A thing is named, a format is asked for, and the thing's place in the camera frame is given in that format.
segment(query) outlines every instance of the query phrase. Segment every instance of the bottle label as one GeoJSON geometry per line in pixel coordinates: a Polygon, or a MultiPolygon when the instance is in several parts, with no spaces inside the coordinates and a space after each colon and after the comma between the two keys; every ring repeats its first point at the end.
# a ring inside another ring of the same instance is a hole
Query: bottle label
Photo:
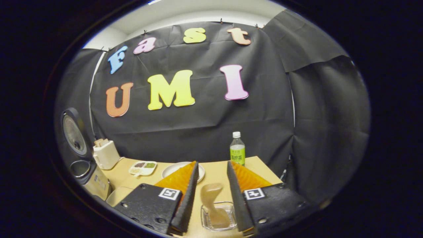
{"type": "Polygon", "coordinates": [[[231,149],[231,160],[235,163],[245,165],[245,147],[242,149],[231,149]]]}

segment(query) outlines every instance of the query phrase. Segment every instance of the table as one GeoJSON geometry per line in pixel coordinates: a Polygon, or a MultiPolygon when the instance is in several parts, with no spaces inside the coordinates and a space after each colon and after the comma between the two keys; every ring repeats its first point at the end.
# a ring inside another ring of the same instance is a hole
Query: table
{"type": "MultiPolygon", "coordinates": [[[[123,158],[111,170],[103,170],[103,173],[110,180],[110,184],[112,184],[112,187],[115,189],[106,200],[109,205],[115,206],[118,204],[141,183],[154,185],[155,183],[159,182],[162,179],[163,170],[169,165],[173,164],[157,162],[157,167],[151,175],[135,177],[134,175],[130,174],[128,170],[135,162],[138,161],[139,160],[123,158]]],[[[186,232],[183,237],[242,237],[242,232],[239,232],[237,228],[222,232],[211,232],[203,228],[200,217],[202,205],[200,192],[201,188],[205,184],[222,183],[224,185],[223,190],[217,196],[215,202],[232,202],[233,200],[229,186],[229,180],[226,175],[228,161],[199,164],[204,168],[206,173],[203,180],[197,184],[191,219],[188,225],[188,232],[186,232]]],[[[245,167],[266,179],[271,184],[282,182],[257,156],[246,158],[245,167]]]]}

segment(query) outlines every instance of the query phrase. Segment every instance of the white bottle cap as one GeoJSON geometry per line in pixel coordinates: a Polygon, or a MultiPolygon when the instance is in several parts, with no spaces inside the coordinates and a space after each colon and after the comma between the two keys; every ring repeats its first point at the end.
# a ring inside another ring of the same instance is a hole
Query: white bottle cap
{"type": "Polygon", "coordinates": [[[236,132],[233,132],[233,133],[232,133],[232,136],[233,136],[234,138],[239,138],[239,137],[241,137],[241,133],[240,133],[239,131],[236,131],[236,132]]]}

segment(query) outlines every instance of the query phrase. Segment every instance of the white plate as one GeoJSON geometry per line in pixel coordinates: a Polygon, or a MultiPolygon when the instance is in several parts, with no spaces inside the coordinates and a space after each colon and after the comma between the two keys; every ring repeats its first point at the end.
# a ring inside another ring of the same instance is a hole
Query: white plate
{"type": "MultiPolygon", "coordinates": [[[[179,168],[184,167],[185,165],[189,164],[191,162],[179,162],[179,163],[174,163],[171,166],[165,168],[162,172],[162,178],[165,178],[167,176],[169,176],[170,174],[172,174],[173,172],[175,172],[176,170],[178,170],[179,168]]],[[[203,178],[204,178],[204,174],[206,173],[206,171],[204,170],[204,168],[198,164],[198,175],[199,178],[197,180],[197,183],[199,183],[203,178]]]]}

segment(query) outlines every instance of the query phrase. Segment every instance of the pink letter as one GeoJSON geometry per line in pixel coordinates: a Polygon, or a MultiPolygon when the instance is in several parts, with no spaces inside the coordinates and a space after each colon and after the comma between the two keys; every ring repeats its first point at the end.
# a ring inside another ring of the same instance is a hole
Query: pink letter
{"type": "Polygon", "coordinates": [[[145,40],[142,40],[140,43],[138,43],[138,47],[135,48],[134,54],[140,54],[142,52],[148,52],[152,49],[154,49],[154,43],[156,42],[155,37],[150,37],[145,40]]]}
{"type": "Polygon", "coordinates": [[[226,100],[239,100],[248,97],[248,92],[242,87],[241,71],[242,66],[237,64],[225,65],[220,70],[225,74],[228,92],[225,95],[226,100]]]}

